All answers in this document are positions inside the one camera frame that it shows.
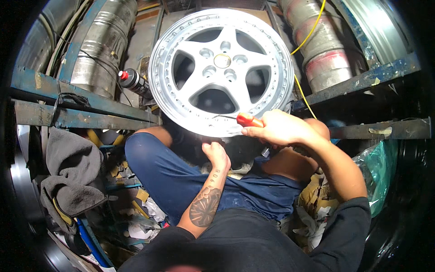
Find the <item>forearm tattoo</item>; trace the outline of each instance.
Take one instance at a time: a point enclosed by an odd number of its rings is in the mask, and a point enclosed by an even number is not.
[[[193,200],[189,210],[189,217],[197,227],[208,227],[213,221],[222,190],[211,186],[205,187]]]

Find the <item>person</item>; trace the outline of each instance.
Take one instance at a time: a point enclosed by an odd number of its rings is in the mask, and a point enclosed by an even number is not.
[[[242,134],[284,146],[256,159],[241,180],[227,177],[231,162],[217,142],[202,144],[210,174],[188,166],[169,147],[163,127],[141,129],[126,142],[131,169],[171,227],[162,229],[119,271],[356,271],[370,225],[367,189],[358,166],[329,141],[328,128],[280,110],[266,112],[264,128]],[[303,156],[290,146],[301,146]],[[305,254],[277,229],[320,166],[340,198],[322,240]]]

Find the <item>black shirt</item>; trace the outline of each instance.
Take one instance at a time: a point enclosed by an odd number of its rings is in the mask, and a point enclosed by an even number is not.
[[[262,215],[240,208],[218,212],[204,233],[163,229],[118,271],[165,271],[193,265],[206,271],[356,271],[370,226],[367,198],[339,205],[309,255]]]

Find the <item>knee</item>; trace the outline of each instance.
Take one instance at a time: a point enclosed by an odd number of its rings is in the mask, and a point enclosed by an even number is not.
[[[172,137],[170,133],[163,127],[142,128],[136,131],[135,134],[140,132],[146,132],[154,135],[158,140],[160,140],[167,147],[170,147],[172,144]]]
[[[329,128],[322,122],[314,118],[304,119],[317,133],[329,141]]]
[[[151,133],[134,134],[125,143],[125,157],[129,165],[152,165],[163,148],[166,148]]]

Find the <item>spray can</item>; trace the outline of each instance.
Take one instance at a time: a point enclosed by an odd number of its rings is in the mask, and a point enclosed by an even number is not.
[[[119,84],[122,88],[129,89],[147,100],[153,99],[148,81],[141,77],[134,69],[128,68],[125,71],[119,71],[118,76]]]

